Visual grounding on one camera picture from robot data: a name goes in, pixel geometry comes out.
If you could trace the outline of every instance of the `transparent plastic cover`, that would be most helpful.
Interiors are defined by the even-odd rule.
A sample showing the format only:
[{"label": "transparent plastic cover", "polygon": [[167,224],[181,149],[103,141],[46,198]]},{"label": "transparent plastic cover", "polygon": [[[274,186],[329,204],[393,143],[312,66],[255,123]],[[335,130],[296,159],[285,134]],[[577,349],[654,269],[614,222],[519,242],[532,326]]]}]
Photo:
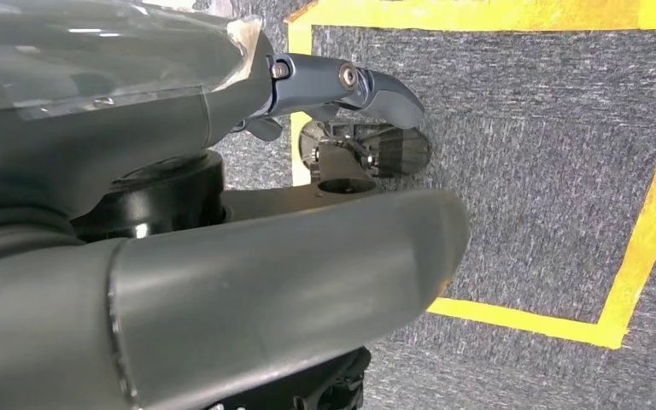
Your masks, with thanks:
[{"label": "transparent plastic cover", "polygon": [[224,89],[262,21],[130,0],[0,0],[0,110],[25,119]]}]

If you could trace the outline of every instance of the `gray carpet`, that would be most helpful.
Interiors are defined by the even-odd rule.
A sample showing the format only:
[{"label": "gray carpet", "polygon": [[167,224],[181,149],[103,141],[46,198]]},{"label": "gray carpet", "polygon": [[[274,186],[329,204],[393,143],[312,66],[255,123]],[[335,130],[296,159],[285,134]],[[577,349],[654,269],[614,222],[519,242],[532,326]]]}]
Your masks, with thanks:
[{"label": "gray carpet", "polygon": [[[305,1],[239,0],[277,50]],[[472,241],[448,296],[595,321],[656,167],[656,32],[320,28],[316,54],[392,73],[425,103],[430,168]],[[289,139],[219,147],[229,185],[290,184]],[[426,314],[372,346],[367,408],[656,408],[656,266],[620,350]]]}]

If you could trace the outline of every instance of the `yellow tape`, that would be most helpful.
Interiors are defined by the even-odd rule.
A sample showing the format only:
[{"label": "yellow tape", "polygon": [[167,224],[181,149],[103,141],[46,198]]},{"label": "yellow tape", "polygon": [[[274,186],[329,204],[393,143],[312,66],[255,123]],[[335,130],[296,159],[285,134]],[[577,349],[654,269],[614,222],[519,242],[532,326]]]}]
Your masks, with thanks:
[{"label": "yellow tape", "polygon": [[322,0],[302,24],[437,31],[656,29],[656,0]]},{"label": "yellow tape", "polygon": [[647,190],[645,203],[628,241],[624,260],[607,296],[598,325],[608,329],[619,340],[627,332],[632,313],[642,288],[656,260],[656,171]]},{"label": "yellow tape", "polygon": [[594,323],[553,318],[509,307],[440,297],[429,307],[427,312],[490,325],[511,327],[521,331],[533,331],[550,337],[591,343],[606,348],[614,347],[613,345],[607,345],[602,335],[598,335],[599,329]]},{"label": "yellow tape", "polygon": [[[321,0],[289,19],[290,51],[312,54],[312,26],[437,31],[656,29],[656,0]],[[297,148],[305,114],[291,116],[294,185],[309,183]],[[597,324],[438,298],[428,312],[619,349],[656,260],[656,173]]]}]

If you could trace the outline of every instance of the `hole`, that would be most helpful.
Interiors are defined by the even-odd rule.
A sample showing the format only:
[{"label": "hole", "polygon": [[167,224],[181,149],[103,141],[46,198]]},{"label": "hole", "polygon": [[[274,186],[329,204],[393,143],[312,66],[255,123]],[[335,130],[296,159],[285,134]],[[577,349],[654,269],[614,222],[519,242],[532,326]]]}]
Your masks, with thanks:
[{"label": "hole", "polygon": [[331,179],[318,184],[318,189],[331,194],[362,194],[375,188],[373,181],[352,178]]},{"label": "hole", "polygon": [[305,401],[298,396],[293,397],[293,407],[295,410],[306,410]]}]

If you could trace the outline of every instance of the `screw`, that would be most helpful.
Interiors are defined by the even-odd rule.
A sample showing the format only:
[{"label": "screw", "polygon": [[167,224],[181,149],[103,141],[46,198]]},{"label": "screw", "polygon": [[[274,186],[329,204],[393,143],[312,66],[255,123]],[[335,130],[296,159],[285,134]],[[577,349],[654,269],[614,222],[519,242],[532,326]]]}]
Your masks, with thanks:
[{"label": "screw", "polygon": [[288,67],[288,64],[278,61],[270,67],[270,75],[272,75],[274,79],[284,79],[290,75],[290,68]]},{"label": "screw", "polygon": [[353,64],[346,62],[338,70],[338,78],[341,80],[343,88],[348,91],[355,90],[355,85],[358,83],[358,76],[355,73]]}]

